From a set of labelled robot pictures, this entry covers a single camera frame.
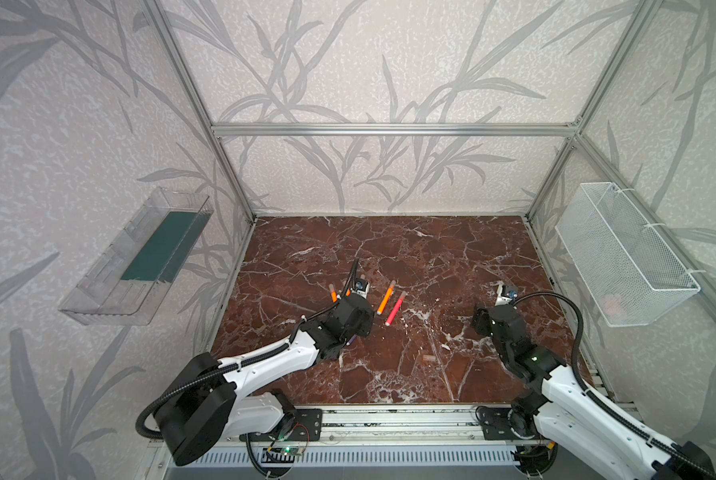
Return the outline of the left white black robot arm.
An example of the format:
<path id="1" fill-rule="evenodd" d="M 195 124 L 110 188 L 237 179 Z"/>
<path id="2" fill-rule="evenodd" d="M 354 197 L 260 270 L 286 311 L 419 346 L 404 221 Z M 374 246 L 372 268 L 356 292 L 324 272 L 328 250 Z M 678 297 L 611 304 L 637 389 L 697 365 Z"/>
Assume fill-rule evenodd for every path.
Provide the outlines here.
<path id="1" fill-rule="evenodd" d="M 265 347 L 222 359 L 199 354 L 139 414 L 135 429 L 164 441 L 178 466 L 198 460 L 226 435 L 275 431 L 294 407 L 281 394 L 256 392 L 337 359 L 349 340 L 369 335 L 374 314 L 366 295 L 352 291 Z"/>

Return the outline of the pink highlighter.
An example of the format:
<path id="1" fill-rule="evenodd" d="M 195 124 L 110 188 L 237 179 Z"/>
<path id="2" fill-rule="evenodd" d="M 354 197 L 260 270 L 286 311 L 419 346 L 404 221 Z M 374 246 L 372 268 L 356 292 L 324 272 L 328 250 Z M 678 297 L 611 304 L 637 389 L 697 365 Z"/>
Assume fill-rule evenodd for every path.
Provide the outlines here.
<path id="1" fill-rule="evenodd" d="M 406 298 L 406 293 L 402 292 L 385 321 L 386 326 L 390 326 L 393 323 L 393 321 L 395 320 L 395 318 L 397 317 L 397 315 L 399 314 L 399 312 L 401 310 L 401 307 L 403 305 L 405 298 Z"/>

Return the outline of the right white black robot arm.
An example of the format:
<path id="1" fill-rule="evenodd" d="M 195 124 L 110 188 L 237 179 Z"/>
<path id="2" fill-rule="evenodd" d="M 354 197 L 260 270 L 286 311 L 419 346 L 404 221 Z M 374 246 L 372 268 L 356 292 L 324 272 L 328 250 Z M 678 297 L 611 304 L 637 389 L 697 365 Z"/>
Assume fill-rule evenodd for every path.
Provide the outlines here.
<path id="1" fill-rule="evenodd" d="M 529 388 L 512 404 L 519 436 L 558 443 L 606 479 L 716 479 L 698 445 L 658 433 L 587 383 L 578 345 L 567 363 L 534 343 L 514 305 L 476 309 L 473 328 L 491 339 L 505 369 Z"/>

